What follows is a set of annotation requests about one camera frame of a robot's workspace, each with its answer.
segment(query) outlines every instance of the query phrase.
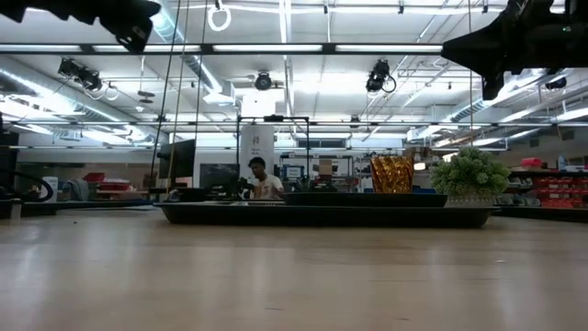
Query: computer monitor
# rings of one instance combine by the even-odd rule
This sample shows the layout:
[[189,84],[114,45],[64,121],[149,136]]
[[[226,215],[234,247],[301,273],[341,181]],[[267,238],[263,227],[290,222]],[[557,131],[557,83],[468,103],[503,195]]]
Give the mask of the computer monitor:
[[200,187],[211,188],[218,185],[236,185],[239,180],[239,165],[201,164]]
[[157,154],[157,157],[160,159],[159,178],[171,179],[171,187],[173,188],[175,187],[176,178],[193,177],[195,154],[196,141],[194,139],[179,143],[163,144],[161,152]]

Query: green succulent plant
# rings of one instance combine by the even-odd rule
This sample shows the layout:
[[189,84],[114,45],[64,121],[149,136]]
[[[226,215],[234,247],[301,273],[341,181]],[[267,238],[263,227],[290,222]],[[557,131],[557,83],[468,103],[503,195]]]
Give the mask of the green succulent plant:
[[463,148],[451,159],[432,170],[431,179],[437,193],[453,197],[476,194],[495,197],[508,187],[510,171],[494,161],[492,155],[477,148]]

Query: potted plant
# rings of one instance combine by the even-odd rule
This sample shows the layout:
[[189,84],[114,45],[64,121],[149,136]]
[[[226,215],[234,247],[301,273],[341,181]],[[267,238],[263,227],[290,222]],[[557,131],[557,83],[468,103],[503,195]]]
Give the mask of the potted plant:
[[437,193],[448,195],[447,206],[490,207],[508,187],[509,175],[490,153],[463,148],[451,162],[434,167],[431,179]]

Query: table surface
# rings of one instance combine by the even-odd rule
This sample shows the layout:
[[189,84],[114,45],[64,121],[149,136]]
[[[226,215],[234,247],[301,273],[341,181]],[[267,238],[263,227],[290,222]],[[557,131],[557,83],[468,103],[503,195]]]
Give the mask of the table surface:
[[588,227],[214,227],[160,211],[0,223],[3,330],[586,330]]

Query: white pillar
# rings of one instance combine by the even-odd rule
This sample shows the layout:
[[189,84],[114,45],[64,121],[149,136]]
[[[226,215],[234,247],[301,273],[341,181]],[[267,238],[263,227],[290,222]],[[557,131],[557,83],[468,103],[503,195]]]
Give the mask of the white pillar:
[[266,161],[266,172],[274,174],[274,127],[266,125],[247,125],[241,134],[241,151],[239,164],[241,177],[253,180],[254,175],[249,168],[249,161],[254,157]]

